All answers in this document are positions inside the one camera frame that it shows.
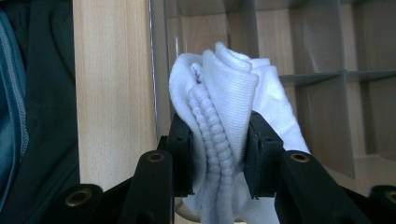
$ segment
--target black clothing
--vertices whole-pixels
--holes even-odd
[[[0,223],[39,223],[50,201],[79,182],[72,1],[1,6],[26,66],[30,140]]]

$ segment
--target screw hole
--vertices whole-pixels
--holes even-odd
[[[65,203],[69,207],[76,207],[87,202],[91,196],[90,189],[78,189],[67,196]]]
[[[309,158],[302,153],[293,153],[290,156],[292,159],[298,162],[309,162]]]
[[[158,152],[151,153],[148,155],[148,160],[151,162],[157,162],[157,161],[162,161],[164,158],[164,155]]]

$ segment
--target white sock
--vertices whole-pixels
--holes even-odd
[[[251,110],[264,116],[285,149],[308,151],[268,59],[249,59],[223,44],[216,53],[183,54],[169,80],[172,103],[194,132],[194,196],[184,199],[203,223],[277,223],[274,199],[251,200],[243,157]]]

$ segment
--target shelving unit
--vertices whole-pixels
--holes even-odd
[[[338,183],[365,195],[396,185],[395,11],[395,0],[74,0],[81,182],[130,177],[168,134],[176,57],[222,41],[277,66]]]
[[[163,14],[152,23],[164,21],[167,39],[167,51],[154,48],[154,61],[167,61],[166,69],[154,66],[166,88],[157,89],[158,102],[169,102],[166,83],[178,55],[202,54],[221,41],[277,66],[311,152],[341,185],[364,194],[375,184],[396,185],[389,172],[396,164],[396,1],[155,2]],[[169,105],[157,112],[172,111]],[[169,120],[159,116],[157,125]],[[371,178],[364,167],[388,178]]]

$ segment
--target dark fabric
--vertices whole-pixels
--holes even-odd
[[[30,141],[0,223],[39,223],[50,201],[78,184],[71,0],[7,1],[26,66]]]
[[[26,73],[14,31],[0,8],[0,212],[29,141]]]

